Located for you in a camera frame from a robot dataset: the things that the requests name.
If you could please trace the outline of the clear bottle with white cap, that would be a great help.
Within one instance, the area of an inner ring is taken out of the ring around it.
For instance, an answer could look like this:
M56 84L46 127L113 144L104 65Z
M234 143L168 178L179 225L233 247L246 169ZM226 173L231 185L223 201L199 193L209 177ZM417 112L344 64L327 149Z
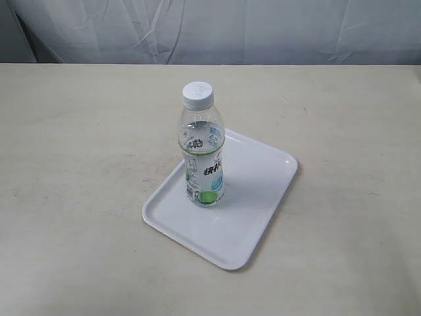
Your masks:
M182 96L178 144L186 165L186 194L193 203L208 207L218 203L225 192L224 121L214 105L210 84L190 82L184 86Z

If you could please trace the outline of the white plastic tray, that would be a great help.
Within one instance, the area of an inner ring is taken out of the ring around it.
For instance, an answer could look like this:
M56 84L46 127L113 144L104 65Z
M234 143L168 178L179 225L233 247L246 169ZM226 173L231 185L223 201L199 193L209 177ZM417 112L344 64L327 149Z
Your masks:
M224 270L242 268L252 256L299 168L294 156L226 130L226 191L210 207L187 197L180 163L145 202L143 220Z

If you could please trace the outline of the white backdrop curtain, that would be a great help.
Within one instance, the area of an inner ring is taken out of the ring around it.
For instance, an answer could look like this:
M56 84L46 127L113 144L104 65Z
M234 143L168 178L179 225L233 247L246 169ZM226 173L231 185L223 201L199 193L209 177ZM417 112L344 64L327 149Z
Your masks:
M9 1L62 63L417 65L419 1Z

